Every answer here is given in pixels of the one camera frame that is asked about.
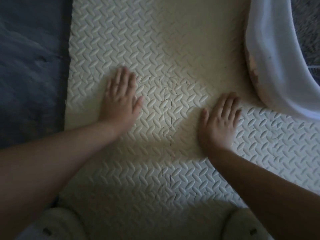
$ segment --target foam mat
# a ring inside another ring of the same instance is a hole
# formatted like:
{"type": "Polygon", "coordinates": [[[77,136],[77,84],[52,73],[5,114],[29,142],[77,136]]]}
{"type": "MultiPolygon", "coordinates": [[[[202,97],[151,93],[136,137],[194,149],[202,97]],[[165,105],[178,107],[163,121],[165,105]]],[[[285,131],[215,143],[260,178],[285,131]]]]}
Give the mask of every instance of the foam mat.
{"type": "Polygon", "coordinates": [[[244,57],[250,0],[74,0],[66,129],[94,122],[118,65],[135,71],[142,112],[70,181],[62,203],[91,239],[218,239],[244,203],[198,148],[201,108],[243,98],[233,149],[320,192],[320,126],[270,111],[244,57]]]}

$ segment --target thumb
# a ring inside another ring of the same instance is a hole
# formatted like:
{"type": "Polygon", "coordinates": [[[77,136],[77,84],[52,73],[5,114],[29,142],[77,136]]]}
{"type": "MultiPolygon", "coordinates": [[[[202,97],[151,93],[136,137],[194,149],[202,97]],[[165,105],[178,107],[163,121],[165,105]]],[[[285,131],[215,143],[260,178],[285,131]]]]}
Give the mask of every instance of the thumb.
{"type": "Polygon", "coordinates": [[[144,100],[144,97],[143,97],[143,96],[138,97],[136,103],[135,103],[134,106],[133,106],[133,111],[132,111],[132,113],[133,113],[136,117],[138,117],[139,112],[141,111],[141,108],[142,108],[142,105],[143,105],[143,100],[144,100]]]}
{"type": "Polygon", "coordinates": [[[208,123],[208,119],[209,119],[209,112],[206,108],[204,108],[201,111],[201,116],[200,116],[200,126],[205,127],[208,123]]]}

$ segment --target interlocking foam tile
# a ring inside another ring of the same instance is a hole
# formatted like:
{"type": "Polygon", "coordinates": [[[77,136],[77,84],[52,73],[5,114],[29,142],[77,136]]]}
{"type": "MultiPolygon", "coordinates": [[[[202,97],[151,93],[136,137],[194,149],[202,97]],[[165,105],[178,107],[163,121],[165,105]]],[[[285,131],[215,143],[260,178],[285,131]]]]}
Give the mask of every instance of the interlocking foam tile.
{"type": "Polygon", "coordinates": [[[219,238],[231,203],[244,203],[203,158],[196,128],[201,108],[222,92],[244,99],[236,153],[320,191],[319,124],[266,109],[251,85],[243,52],[249,4],[74,0],[66,129],[97,119],[119,64],[136,72],[137,95],[146,98],[134,127],[61,194],[91,239],[219,238]]]}

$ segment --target forearm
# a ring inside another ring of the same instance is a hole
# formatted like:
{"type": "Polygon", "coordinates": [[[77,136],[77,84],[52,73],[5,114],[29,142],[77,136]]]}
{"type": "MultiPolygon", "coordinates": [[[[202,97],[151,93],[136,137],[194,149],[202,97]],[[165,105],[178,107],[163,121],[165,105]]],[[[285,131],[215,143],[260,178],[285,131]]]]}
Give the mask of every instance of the forearm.
{"type": "Polygon", "coordinates": [[[1,232],[19,232],[115,137],[111,126],[96,123],[0,151],[1,232]]]}
{"type": "Polygon", "coordinates": [[[209,159],[275,239],[318,237],[318,195],[231,151],[219,151],[211,154],[209,159]]]}

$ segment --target hand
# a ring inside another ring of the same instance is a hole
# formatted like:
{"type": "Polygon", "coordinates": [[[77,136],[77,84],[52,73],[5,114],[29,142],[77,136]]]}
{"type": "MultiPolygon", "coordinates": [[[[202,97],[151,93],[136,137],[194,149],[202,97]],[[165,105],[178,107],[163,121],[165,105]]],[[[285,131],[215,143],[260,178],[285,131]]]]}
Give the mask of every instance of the hand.
{"type": "Polygon", "coordinates": [[[219,150],[231,150],[241,110],[240,98],[235,92],[222,94],[209,115],[203,109],[199,122],[198,140],[207,157],[219,150]]]}
{"type": "Polygon", "coordinates": [[[107,82],[99,121],[111,125],[116,137],[134,125],[141,111],[144,97],[136,99],[135,81],[135,74],[123,67],[107,82]]]}

